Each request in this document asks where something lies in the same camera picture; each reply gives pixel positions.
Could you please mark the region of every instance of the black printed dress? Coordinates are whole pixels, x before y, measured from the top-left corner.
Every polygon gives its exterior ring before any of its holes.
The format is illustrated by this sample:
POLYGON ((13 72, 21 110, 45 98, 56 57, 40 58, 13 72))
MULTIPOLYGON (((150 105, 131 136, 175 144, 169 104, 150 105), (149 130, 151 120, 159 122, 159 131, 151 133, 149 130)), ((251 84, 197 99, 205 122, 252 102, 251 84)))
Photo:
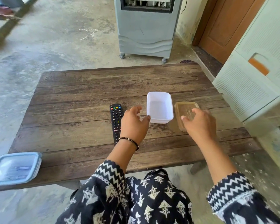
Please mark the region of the black printed dress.
MULTIPOLYGON (((207 200, 222 221, 230 224, 280 223, 264 197, 239 172, 215 185, 207 200)), ((192 203, 176 188, 164 169, 141 180, 125 178, 122 169, 105 160, 71 196, 57 224, 191 224, 192 203)))

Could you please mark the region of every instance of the gray air cooler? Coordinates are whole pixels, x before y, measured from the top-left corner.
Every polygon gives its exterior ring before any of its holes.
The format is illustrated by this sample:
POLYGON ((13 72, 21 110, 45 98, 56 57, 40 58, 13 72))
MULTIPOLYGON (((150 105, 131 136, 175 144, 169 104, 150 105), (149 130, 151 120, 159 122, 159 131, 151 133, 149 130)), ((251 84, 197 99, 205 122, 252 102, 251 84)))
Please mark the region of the gray air cooler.
POLYGON ((170 57, 182 0, 114 0, 120 58, 170 57))

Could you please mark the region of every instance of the brown door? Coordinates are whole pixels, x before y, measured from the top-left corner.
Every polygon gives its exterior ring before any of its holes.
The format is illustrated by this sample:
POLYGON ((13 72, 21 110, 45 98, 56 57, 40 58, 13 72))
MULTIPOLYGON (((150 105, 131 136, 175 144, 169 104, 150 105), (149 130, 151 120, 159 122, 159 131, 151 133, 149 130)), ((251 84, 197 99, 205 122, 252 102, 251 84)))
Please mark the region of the brown door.
POLYGON ((265 0, 217 0, 199 46, 222 64, 265 0))

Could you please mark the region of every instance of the patterned sleeve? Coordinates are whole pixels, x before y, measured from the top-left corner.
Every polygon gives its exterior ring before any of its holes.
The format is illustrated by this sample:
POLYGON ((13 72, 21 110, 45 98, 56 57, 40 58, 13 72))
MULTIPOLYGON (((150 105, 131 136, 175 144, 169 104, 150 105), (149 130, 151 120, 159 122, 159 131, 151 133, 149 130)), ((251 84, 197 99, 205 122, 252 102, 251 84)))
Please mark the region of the patterned sleeve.
POLYGON ((125 189, 123 170, 105 160, 77 190, 56 223, 111 223, 125 189))
POLYGON ((280 218, 269 208, 265 198, 239 172, 228 175, 213 186, 207 200, 214 214, 227 224, 280 223, 280 218))

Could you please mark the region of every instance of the hand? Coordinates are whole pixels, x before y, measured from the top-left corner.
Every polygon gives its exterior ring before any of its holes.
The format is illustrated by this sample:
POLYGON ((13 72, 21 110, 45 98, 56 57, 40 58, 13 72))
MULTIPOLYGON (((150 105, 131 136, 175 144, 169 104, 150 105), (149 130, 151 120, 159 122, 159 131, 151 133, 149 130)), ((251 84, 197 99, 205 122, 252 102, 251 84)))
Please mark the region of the hand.
POLYGON ((196 143, 202 140, 214 140, 217 136, 216 119, 207 110, 193 108, 192 112, 196 113, 192 121, 185 116, 181 116, 188 134, 196 143))
POLYGON ((150 116, 145 116, 143 120, 137 116, 142 110, 140 105, 134 106, 126 110, 121 119, 121 133, 120 137, 127 137, 134 140, 138 145, 145 138, 148 131, 150 116))

